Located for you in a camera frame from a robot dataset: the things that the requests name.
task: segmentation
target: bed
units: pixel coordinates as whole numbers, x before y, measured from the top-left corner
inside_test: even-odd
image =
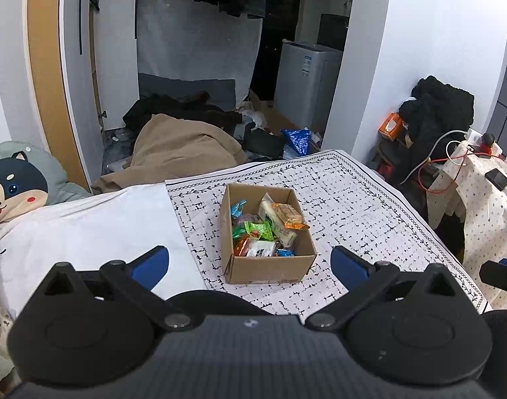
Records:
[[[223,281],[217,214],[225,185],[232,182],[296,191],[318,252],[302,282],[236,286]],[[161,298],[216,289],[271,313],[305,318],[347,292],[329,265],[331,247],[340,244],[370,262],[386,259],[404,270],[422,271],[430,262],[441,262],[479,313],[489,309],[462,265],[403,196],[338,150],[134,186],[0,224],[0,304],[18,314],[57,261],[95,270],[106,261],[131,261],[164,245],[170,266],[153,290]]]

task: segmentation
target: plastic bag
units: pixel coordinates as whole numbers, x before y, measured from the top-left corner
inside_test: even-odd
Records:
[[[263,223],[257,214],[243,214],[240,217],[232,220],[233,225],[237,226],[244,222]]]
[[[289,249],[278,249],[276,250],[277,256],[294,256],[294,252]]]
[[[290,145],[300,156],[307,156],[309,154],[309,141],[311,139],[310,130],[282,129],[281,132],[289,140]]]
[[[242,216],[242,208],[244,206],[244,204],[246,203],[246,200],[240,200],[239,202],[237,202],[235,205],[232,205],[231,206],[231,217],[233,219],[236,219],[240,216]]]

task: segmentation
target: gray cushion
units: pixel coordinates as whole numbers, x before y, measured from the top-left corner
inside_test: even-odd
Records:
[[[25,142],[6,141],[0,143],[0,159],[24,152],[28,161],[45,177],[48,184],[47,205],[73,201],[92,196],[83,187],[70,183],[61,164],[50,153]]]

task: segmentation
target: packaged biscuit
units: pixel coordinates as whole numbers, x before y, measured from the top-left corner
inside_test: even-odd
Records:
[[[259,217],[270,224],[274,235],[278,237],[283,247],[292,247],[297,234],[295,231],[285,228],[283,221],[272,207],[273,203],[274,201],[270,198],[270,195],[266,194],[259,205]]]
[[[272,207],[279,218],[283,221],[283,225],[287,229],[309,229],[309,225],[305,223],[303,216],[296,209],[287,203],[273,203]]]

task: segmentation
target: snack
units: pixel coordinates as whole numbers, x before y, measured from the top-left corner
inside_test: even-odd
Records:
[[[233,245],[233,255],[235,256],[245,256],[248,248],[252,244],[252,241],[255,241],[248,234],[244,234],[241,238],[239,238]]]
[[[272,207],[287,229],[309,229],[303,216],[292,205],[275,202]]]
[[[294,252],[289,249],[278,249],[276,250],[277,256],[294,256]]]
[[[274,235],[272,234],[272,228],[268,222],[264,223],[253,223],[244,222],[246,232],[252,237],[259,238],[266,241],[274,241]]]
[[[270,195],[266,194],[262,198],[259,206],[259,217],[261,220],[267,221],[270,224],[274,235],[279,238],[283,247],[291,247],[296,240],[297,234],[295,231],[285,228],[283,221],[272,207],[273,203],[274,201],[270,198]]]
[[[233,240],[235,240],[245,234],[246,234],[246,228],[245,228],[244,223],[234,226],[233,229],[231,230],[231,238]]]
[[[232,219],[236,219],[236,218],[242,216],[242,208],[243,208],[243,206],[244,206],[245,203],[246,203],[246,200],[240,200],[235,205],[231,206],[230,213],[231,213],[231,218]]]
[[[273,241],[253,240],[250,242],[246,256],[273,256],[276,243]]]
[[[232,222],[234,225],[240,225],[244,222],[253,222],[253,223],[263,223],[259,216],[257,214],[243,214],[240,217],[237,217],[236,219],[233,219]]]

